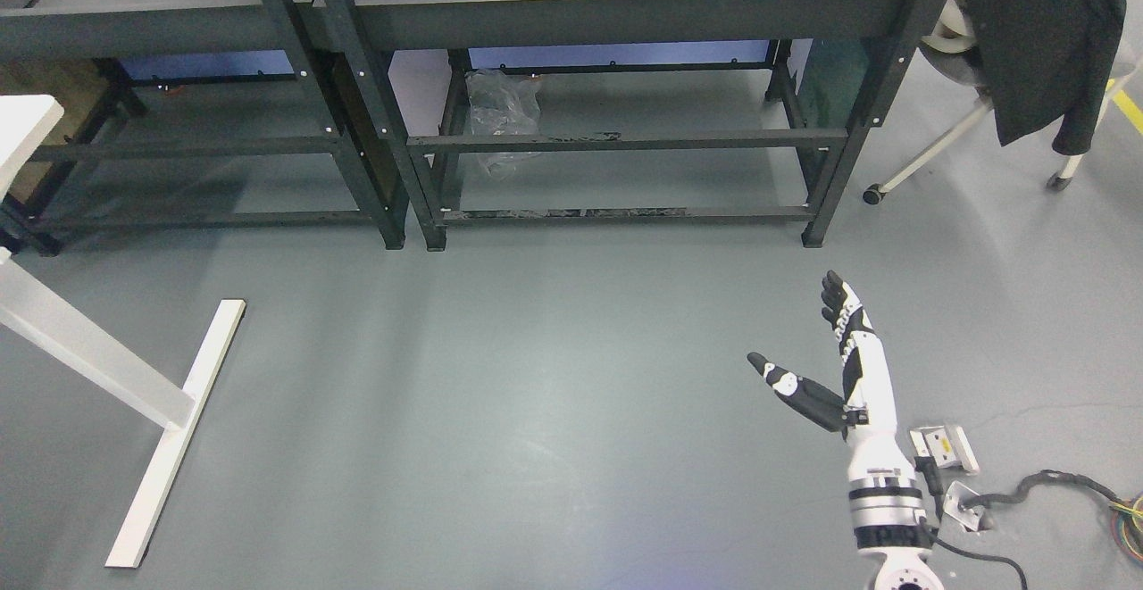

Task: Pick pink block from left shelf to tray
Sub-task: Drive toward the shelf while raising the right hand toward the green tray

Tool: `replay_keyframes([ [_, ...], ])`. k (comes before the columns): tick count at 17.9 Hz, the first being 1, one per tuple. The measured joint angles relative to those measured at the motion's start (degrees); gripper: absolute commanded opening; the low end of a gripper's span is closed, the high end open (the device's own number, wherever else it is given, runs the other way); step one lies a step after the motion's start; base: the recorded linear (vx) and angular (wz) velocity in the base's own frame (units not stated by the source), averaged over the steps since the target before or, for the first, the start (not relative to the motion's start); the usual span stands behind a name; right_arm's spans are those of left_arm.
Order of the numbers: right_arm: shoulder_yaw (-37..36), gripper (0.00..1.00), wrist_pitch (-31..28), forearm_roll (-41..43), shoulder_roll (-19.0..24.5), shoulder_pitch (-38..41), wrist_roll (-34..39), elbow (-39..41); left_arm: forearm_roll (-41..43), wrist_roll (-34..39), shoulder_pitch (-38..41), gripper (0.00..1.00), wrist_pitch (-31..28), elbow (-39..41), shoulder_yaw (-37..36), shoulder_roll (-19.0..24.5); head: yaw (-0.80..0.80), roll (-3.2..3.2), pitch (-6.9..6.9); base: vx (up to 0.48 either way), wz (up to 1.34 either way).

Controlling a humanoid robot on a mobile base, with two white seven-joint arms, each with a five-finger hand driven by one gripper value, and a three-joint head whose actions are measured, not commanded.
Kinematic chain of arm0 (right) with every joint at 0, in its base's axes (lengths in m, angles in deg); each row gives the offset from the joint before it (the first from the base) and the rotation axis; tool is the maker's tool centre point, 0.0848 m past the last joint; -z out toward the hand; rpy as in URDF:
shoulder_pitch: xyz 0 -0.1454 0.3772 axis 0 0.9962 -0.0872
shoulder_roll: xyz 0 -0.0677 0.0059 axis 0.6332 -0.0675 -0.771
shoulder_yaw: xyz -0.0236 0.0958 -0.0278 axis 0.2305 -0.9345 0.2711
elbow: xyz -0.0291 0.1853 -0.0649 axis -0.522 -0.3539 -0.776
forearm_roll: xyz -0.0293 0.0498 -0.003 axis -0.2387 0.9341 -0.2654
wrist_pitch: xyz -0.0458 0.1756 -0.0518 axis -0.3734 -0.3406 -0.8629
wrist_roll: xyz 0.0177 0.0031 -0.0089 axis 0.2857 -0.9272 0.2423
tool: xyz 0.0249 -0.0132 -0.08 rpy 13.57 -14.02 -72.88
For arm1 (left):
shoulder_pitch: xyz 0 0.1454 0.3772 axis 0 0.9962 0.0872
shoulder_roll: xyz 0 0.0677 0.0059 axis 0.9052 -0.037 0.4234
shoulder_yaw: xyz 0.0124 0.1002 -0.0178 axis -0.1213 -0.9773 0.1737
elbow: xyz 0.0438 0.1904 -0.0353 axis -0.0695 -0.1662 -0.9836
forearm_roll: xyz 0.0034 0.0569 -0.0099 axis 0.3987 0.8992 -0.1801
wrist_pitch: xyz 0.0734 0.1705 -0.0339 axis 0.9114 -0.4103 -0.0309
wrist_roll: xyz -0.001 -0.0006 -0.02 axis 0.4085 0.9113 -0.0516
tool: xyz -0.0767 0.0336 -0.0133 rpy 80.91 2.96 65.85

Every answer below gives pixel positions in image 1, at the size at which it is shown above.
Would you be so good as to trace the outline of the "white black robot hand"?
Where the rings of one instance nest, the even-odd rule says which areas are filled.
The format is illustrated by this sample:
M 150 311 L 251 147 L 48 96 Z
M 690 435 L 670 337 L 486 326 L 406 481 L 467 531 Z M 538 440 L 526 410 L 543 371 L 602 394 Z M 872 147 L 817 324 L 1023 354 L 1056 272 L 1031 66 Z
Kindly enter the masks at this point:
M 833 270 L 823 277 L 822 288 L 822 316 L 831 325 L 842 365 L 841 394 L 764 354 L 749 353 L 748 362 L 791 410 L 842 434 L 852 452 L 847 467 L 850 483 L 874 477 L 916 481 L 916 467 L 897 442 L 897 399 L 889 362 L 866 308 Z

